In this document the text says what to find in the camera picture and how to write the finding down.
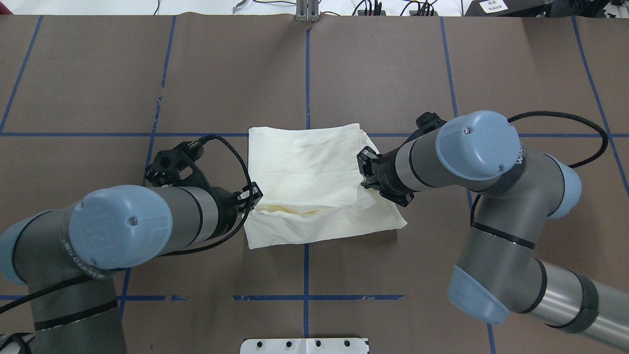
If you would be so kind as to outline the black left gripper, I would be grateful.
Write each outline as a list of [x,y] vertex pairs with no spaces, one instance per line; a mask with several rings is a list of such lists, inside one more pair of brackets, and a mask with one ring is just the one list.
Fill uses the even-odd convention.
[[217,206],[217,224],[211,236],[227,235],[236,224],[239,213],[246,213],[255,208],[263,193],[255,181],[247,184],[242,191],[227,191],[223,188],[211,188],[211,197]]

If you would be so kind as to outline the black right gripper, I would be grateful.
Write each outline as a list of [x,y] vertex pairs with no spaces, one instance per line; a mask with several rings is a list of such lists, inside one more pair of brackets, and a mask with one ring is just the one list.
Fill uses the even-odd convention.
[[386,154],[378,154],[369,146],[363,147],[356,155],[359,172],[363,176],[361,185],[365,189],[379,191],[380,196],[407,207],[415,197],[413,190],[406,187],[396,171],[396,155],[400,148]]

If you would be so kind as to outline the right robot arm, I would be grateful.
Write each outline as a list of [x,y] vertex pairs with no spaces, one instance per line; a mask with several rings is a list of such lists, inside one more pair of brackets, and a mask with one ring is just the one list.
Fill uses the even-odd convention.
[[444,121],[426,112],[417,130],[386,153],[363,147],[361,185],[405,207],[415,193],[462,186],[477,194],[470,231],[447,289],[465,314],[498,325],[510,313],[533,316],[548,327],[628,351],[628,294],[533,256],[544,224],[579,202],[582,184],[573,166],[526,148],[512,122],[546,116],[595,123],[561,112],[526,112],[512,118],[476,111]]

